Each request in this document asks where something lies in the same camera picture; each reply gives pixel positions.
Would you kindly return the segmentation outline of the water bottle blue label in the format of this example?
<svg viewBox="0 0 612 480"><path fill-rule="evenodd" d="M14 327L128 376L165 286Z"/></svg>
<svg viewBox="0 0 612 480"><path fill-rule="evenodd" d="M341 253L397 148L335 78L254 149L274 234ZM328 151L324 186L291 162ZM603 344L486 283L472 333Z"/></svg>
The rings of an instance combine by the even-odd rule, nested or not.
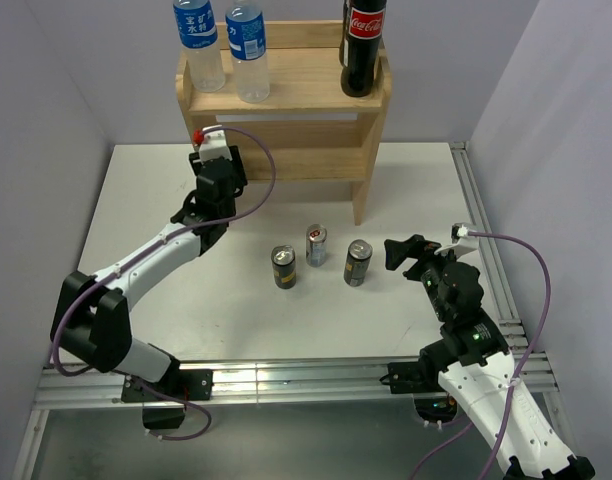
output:
<svg viewBox="0 0 612 480"><path fill-rule="evenodd" d="M225 73L211 2L174 0L172 6L193 86L200 92L220 90L225 84Z"/></svg>

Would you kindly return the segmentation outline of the small water bottle blue cap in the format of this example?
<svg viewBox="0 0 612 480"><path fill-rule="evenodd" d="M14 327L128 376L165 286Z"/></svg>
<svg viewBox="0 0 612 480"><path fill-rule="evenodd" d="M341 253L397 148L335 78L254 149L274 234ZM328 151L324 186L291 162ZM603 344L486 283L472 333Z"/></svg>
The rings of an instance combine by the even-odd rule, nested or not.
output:
<svg viewBox="0 0 612 480"><path fill-rule="evenodd" d="M256 1L233 1L225 14L238 97L260 103L270 94L265 21Z"/></svg>

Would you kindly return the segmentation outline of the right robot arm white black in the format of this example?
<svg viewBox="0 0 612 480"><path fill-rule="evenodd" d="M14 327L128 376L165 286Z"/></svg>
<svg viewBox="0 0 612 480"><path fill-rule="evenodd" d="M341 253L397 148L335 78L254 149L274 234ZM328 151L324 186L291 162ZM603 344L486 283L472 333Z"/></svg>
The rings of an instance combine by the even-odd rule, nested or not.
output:
<svg viewBox="0 0 612 480"><path fill-rule="evenodd" d="M393 394L442 390L464 411L491 448L507 479L591 479L590 461L558 437L521 379L520 366L497 324L482 307L479 270L461 261L476 235L455 226L443 246L415 234L386 240L385 266L413 265L404 277L423 285L440 323L440 340L417 360L391 362L382 384Z"/></svg>

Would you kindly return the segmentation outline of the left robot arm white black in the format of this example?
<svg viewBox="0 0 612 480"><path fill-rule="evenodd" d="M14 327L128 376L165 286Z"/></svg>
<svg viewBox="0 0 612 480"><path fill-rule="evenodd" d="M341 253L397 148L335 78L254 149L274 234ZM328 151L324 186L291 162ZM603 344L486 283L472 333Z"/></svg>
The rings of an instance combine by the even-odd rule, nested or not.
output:
<svg viewBox="0 0 612 480"><path fill-rule="evenodd" d="M179 362L133 336L132 308L182 265L205 254L225 234L236 214L235 200L247 184L240 152L199 151L189 156L196 187L163 230L127 258L64 280L51 327L54 351L66 350L101 373L121 371L145 381L158 399L181 386Z"/></svg>

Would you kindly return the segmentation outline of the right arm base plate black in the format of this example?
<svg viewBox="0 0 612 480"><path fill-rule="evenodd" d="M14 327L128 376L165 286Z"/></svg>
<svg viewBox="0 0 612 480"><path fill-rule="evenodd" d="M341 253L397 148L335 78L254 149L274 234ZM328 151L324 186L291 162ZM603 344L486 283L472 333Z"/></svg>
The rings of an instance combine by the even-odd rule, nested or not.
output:
<svg viewBox="0 0 612 480"><path fill-rule="evenodd" d="M423 394L440 392L437 372L423 361L391 362L387 373L379 378L392 394Z"/></svg>

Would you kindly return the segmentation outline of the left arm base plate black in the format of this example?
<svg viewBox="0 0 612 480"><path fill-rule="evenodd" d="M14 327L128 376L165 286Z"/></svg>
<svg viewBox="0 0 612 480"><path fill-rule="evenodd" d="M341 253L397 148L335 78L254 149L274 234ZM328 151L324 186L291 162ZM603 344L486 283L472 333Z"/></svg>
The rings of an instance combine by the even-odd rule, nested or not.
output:
<svg viewBox="0 0 612 480"><path fill-rule="evenodd" d="M122 388L121 401L123 403L152 403L164 402L168 397L184 401L208 401L211 398L213 387L213 371L210 369L182 369L172 384L162 382L146 385L157 392L126 380Z"/></svg>

